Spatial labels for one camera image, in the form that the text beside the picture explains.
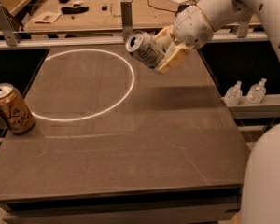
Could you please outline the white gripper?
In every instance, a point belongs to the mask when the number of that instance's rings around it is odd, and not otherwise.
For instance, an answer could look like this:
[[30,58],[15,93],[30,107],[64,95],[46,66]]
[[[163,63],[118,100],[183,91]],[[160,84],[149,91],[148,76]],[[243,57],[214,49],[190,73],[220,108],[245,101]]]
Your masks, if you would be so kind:
[[173,25],[165,26],[153,39],[164,49],[164,57],[156,66],[157,74],[166,74],[182,64],[190,52],[212,40],[213,29],[198,6],[180,12]]

